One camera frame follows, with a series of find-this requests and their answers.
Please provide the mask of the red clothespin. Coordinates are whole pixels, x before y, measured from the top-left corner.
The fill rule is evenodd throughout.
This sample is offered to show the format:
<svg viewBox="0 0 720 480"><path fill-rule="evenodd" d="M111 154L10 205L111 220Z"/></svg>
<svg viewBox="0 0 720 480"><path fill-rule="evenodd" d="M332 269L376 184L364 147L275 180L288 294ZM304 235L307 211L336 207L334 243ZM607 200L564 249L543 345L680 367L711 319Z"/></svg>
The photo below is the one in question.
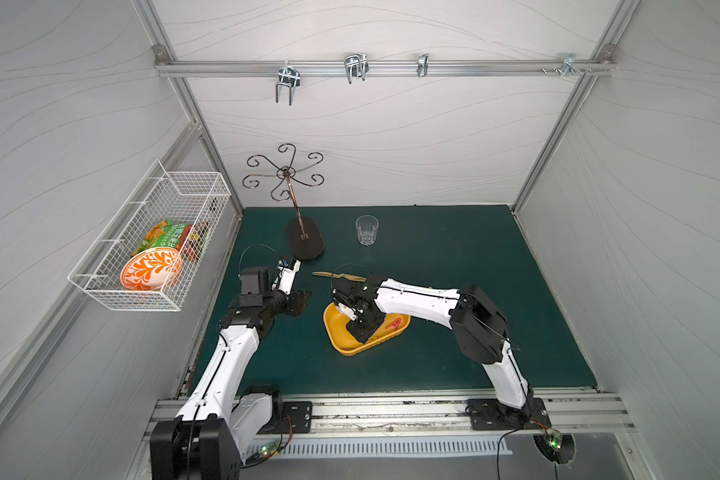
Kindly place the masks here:
<svg viewBox="0 0 720 480"><path fill-rule="evenodd" d="M395 319L394 321L392 321L392 322L390 322L389 324L387 324L387 325L385 326L385 329L386 329L386 330L391 330L391 331L396 331L396 330L398 330L398 329L401 327L402 323L403 323L403 319L402 319L402 318L397 318L397 319Z"/></svg>

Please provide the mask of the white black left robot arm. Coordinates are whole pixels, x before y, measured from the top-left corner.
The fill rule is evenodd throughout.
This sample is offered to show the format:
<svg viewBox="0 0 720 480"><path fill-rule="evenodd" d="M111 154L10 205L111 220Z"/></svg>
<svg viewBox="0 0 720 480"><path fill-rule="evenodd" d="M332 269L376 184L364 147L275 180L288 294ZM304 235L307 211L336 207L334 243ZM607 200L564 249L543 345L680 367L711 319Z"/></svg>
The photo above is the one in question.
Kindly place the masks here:
<svg viewBox="0 0 720 480"><path fill-rule="evenodd" d="M292 426L276 385L237 394L248 363L277 316L297 317L309 292L294 286L300 261L280 261L276 275L251 267L240 275L241 291L219 323L215 351L185 404L171 420L156 424L150 439L155 479L237 479L279 453L277 441L248 451L260 430Z"/></svg>

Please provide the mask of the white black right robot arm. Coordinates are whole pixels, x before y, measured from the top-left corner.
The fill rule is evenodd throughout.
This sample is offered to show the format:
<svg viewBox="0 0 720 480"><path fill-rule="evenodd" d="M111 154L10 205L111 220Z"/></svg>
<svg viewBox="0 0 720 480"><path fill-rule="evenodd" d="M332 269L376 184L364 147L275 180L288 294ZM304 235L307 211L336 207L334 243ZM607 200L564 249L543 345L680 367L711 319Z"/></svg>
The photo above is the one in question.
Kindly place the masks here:
<svg viewBox="0 0 720 480"><path fill-rule="evenodd" d="M533 391L513 354L505 314L478 286L433 289L369 276L332 281L333 304L349 318L348 332L367 342L388 314L403 314L449 329L459 350L485 370L495 390L498 421L518 429L530 421Z"/></svg>

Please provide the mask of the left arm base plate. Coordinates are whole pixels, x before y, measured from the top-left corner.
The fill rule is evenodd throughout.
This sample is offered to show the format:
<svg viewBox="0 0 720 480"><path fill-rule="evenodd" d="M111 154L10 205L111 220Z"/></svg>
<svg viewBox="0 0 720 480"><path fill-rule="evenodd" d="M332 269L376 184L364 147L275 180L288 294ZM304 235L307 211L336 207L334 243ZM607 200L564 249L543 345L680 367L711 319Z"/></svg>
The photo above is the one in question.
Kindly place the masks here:
<svg viewBox="0 0 720 480"><path fill-rule="evenodd" d="M258 431L259 435L307 434L312 430L311 401L284 402L276 406L271 419Z"/></svg>

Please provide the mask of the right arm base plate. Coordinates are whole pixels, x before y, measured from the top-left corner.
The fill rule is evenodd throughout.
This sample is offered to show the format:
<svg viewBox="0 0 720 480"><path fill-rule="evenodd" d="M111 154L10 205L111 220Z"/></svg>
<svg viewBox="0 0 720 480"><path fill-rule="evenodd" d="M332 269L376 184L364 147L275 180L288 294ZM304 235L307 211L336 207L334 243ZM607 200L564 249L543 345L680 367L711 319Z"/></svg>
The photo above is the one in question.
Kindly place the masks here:
<svg viewBox="0 0 720 480"><path fill-rule="evenodd" d="M550 429L547 408L540 398L531 398L520 409L508 407L496 399L468 399L465 413L475 431Z"/></svg>

